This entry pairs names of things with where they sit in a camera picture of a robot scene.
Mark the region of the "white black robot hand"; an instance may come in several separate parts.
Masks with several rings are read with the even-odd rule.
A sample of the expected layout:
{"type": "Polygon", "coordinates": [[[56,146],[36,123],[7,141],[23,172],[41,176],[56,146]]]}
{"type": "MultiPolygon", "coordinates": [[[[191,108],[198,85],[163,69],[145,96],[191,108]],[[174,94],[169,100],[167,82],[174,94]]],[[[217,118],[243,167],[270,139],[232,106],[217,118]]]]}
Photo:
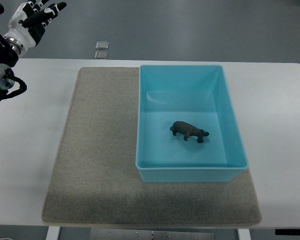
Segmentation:
{"type": "Polygon", "coordinates": [[[41,41],[46,27],[67,4],[52,3],[47,0],[28,0],[20,4],[8,23],[8,32],[3,36],[18,57],[23,57],[28,49],[41,41]]]}

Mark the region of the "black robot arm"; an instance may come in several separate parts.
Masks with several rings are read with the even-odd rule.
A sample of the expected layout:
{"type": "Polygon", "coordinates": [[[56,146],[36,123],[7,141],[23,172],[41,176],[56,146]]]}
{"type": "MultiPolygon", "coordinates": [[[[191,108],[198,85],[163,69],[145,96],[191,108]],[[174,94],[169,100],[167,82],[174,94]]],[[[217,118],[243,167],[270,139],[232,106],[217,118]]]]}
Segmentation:
{"type": "Polygon", "coordinates": [[[27,90],[26,83],[16,77],[12,70],[18,60],[17,53],[0,34],[0,102],[27,90]]]}

